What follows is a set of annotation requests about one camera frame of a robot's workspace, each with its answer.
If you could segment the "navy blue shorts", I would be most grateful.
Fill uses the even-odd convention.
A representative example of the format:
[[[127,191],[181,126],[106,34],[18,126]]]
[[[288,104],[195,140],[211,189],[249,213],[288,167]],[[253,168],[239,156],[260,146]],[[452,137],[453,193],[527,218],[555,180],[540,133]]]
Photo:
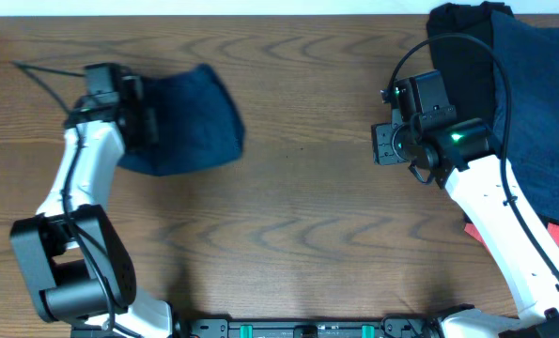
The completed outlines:
[[[126,152],[118,166],[164,177],[208,170],[241,158],[245,127],[224,82],[208,64],[145,78],[145,105],[156,113],[159,142]]]

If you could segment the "dark blue garment in pile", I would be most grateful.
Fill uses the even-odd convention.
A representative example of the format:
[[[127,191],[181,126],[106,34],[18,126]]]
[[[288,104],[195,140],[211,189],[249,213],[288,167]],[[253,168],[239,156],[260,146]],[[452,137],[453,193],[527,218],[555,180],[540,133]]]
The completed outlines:
[[[492,14],[494,53],[511,88],[496,75],[494,132],[505,126],[505,98],[513,108],[507,157],[535,212],[559,221],[559,28],[537,28]]]

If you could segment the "black mounting rail with clamps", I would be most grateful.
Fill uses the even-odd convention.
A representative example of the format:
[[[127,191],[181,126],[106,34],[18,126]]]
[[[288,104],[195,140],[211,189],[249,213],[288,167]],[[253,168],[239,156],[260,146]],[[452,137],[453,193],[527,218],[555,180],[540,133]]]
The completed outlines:
[[[388,315],[376,320],[177,319],[171,337],[190,338],[439,338],[437,321]]]

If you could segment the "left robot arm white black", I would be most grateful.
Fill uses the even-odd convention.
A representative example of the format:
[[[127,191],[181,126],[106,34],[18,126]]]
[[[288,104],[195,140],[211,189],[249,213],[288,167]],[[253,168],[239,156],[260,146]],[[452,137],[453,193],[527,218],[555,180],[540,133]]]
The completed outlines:
[[[36,214],[9,239],[29,297],[46,323],[74,337],[170,337],[171,306],[137,285],[134,266],[106,214],[116,165],[150,141],[140,103],[84,103],[64,124],[65,149]]]

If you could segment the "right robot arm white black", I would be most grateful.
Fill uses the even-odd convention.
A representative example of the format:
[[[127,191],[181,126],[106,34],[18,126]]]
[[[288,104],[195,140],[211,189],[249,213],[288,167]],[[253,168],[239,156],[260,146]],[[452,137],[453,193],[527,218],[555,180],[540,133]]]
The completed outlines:
[[[426,169],[471,223],[503,274],[514,318],[460,307],[429,319],[427,337],[559,337],[559,247],[530,206],[498,138],[480,119],[412,138],[410,123],[372,126],[374,160]]]

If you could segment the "black shirt with lettering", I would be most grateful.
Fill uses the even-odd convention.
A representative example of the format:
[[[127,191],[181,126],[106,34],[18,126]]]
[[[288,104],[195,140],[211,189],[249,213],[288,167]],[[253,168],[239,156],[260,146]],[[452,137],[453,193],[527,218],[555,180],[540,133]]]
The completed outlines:
[[[478,6],[447,3],[430,11],[426,29],[431,38],[445,33],[462,33],[493,44],[491,14],[511,16],[504,3],[483,2]],[[492,124],[496,107],[493,61],[477,44],[462,38],[445,38],[429,46],[435,69],[443,76],[449,101],[458,118],[481,118]]]

